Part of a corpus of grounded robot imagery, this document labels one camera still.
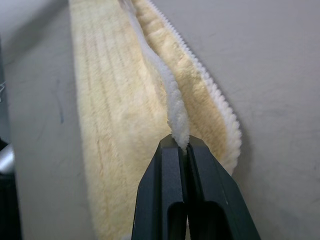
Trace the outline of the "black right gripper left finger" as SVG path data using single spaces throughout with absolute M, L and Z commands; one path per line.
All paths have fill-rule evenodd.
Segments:
M 185 240 L 187 209 L 183 153 L 164 137 L 143 174 L 136 195 L 131 240 Z

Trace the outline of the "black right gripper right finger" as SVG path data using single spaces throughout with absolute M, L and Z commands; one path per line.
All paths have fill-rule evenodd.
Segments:
M 237 183 L 194 136 L 185 170 L 191 240 L 261 240 Z

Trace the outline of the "cream yellow fluffy towel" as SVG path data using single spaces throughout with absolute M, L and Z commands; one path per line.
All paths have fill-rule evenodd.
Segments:
M 129 239 L 138 184 L 171 130 L 158 73 L 143 57 L 119 0 L 68 0 L 78 119 L 97 240 Z M 188 113 L 224 169 L 238 163 L 237 117 L 207 69 L 151 0 L 132 0 L 149 46 L 169 66 Z

